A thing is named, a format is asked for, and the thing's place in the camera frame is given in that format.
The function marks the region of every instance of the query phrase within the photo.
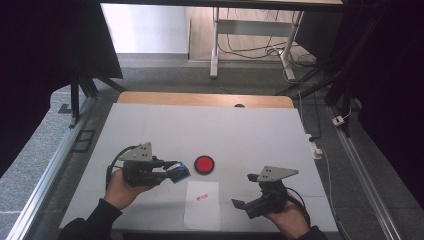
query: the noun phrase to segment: metal bracket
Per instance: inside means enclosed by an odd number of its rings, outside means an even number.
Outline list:
[[[147,142],[122,154],[120,161],[152,162],[152,143]]]
[[[298,174],[298,170],[265,166],[257,179],[258,182],[276,182]]]

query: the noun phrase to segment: table leg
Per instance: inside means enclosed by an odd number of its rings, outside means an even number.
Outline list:
[[[302,14],[303,14],[303,11],[298,12],[298,14],[297,14],[297,16],[296,16],[296,18],[293,22],[293,27],[292,27],[290,35],[288,37],[287,45],[284,48],[284,51],[279,51],[280,59],[281,59],[281,62],[283,63],[284,72],[286,73],[288,81],[294,81],[296,79],[294,74],[293,74],[293,70],[290,66],[288,56],[290,54],[290,49],[291,49],[291,46],[293,44],[294,37],[296,36],[297,28],[299,27],[299,23],[300,23],[300,19],[302,18]]]
[[[219,23],[219,8],[214,8],[213,48],[212,48],[211,72],[210,72],[210,77],[212,79],[215,79],[218,77],[218,23]]]

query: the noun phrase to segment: small paper note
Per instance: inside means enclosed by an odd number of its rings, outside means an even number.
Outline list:
[[[221,231],[218,182],[188,182],[184,227],[189,230]]]

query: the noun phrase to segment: power strip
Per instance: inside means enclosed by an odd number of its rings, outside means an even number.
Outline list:
[[[309,147],[311,148],[312,158],[315,159],[315,160],[321,159],[322,158],[322,156],[321,156],[322,150],[317,147],[315,142],[309,141],[309,139],[312,137],[312,135],[311,134],[305,134],[305,136],[306,136],[306,139],[309,142]]]

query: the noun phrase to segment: white table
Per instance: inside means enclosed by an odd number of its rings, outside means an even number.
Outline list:
[[[159,159],[184,162],[192,176],[177,184],[166,180],[141,194],[114,223],[115,230],[187,231],[183,224],[187,183],[210,181],[219,183],[222,232],[276,232],[269,220],[250,220],[231,202],[258,198],[259,186],[246,175],[269,165],[299,170],[284,184],[303,196],[313,225],[337,231],[296,109],[121,103],[112,107],[61,227],[90,215],[104,195],[105,171],[112,159],[125,147],[144,142],[152,142]],[[215,160],[210,175],[194,171],[200,155]]]

